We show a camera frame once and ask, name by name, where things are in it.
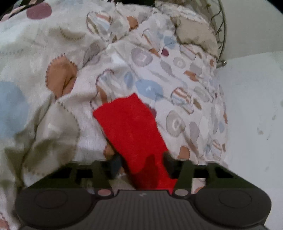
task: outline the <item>striped fabric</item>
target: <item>striped fabric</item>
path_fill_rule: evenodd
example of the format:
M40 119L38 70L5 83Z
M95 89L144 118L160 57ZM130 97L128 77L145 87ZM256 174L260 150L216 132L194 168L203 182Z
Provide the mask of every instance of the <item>striped fabric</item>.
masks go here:
M18 0L8 10L6 10L3 15L0 16L0 22L8 20L10 17L16 15L17 13L31 6L42 3L43 1L44 0Z

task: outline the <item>red cloth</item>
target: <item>red cloth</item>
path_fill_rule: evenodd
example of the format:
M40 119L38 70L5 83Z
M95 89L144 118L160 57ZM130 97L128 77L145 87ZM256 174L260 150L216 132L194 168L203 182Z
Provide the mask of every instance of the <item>red cloth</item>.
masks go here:
M137 189L168 189L172 193L176 180L169 178L163 165L167 147L152 113L136 94L103 104L93 116L126 160Z

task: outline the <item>bedsheet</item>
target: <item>bedsheet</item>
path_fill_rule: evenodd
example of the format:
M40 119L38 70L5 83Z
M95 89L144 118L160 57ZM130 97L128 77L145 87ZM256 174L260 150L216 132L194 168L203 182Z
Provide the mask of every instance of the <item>bedsheet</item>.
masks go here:
M100 0L47 0L0 23L1 229L20 227L18 188L71 161L111 156L92 112L132 93L151 110L174 158L224 164L228 121L216 57L179 43L177 17L190 20L181 33L190 34L192 23L201 25L194 36L210 30L174 4ZM215 43L204 40L203 47ZM122 175L113 188L133 189ZM203 185L197 180L193 190Z

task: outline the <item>gray ribbed panel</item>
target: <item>gray ribbed panel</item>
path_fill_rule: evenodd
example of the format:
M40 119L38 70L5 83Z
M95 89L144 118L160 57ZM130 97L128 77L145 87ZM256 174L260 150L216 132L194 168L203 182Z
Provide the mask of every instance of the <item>gray ribbed panel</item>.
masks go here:
M64 230L229 230L200 218L191 204L166 191L120 191L100 200L81 222ZM265 230L258 226L250 230Z

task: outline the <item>white surface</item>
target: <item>white surface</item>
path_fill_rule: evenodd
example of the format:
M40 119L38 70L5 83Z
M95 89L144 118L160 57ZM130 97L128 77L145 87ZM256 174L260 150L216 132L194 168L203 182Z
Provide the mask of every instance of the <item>white surface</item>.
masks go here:
M227 19L223 58L283 51L283 14L267 0L222 0Z
M228 61L218 70L228 116L230 170L272 200L266 226L283 229L283 52Z

